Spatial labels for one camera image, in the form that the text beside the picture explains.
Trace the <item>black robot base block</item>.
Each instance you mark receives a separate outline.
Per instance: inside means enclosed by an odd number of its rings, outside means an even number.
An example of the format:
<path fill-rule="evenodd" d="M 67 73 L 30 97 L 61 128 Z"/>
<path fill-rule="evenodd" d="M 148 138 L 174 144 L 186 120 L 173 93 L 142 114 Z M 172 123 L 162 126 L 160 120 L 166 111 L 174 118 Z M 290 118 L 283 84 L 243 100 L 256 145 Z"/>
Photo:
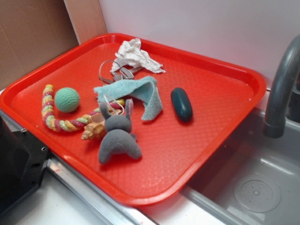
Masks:
<path fill-rule="evenodd" d="M 40 188 L 48 155 L 48 146 L 31 132 L 11 131 L 0 119 L 1 217 Z"/>

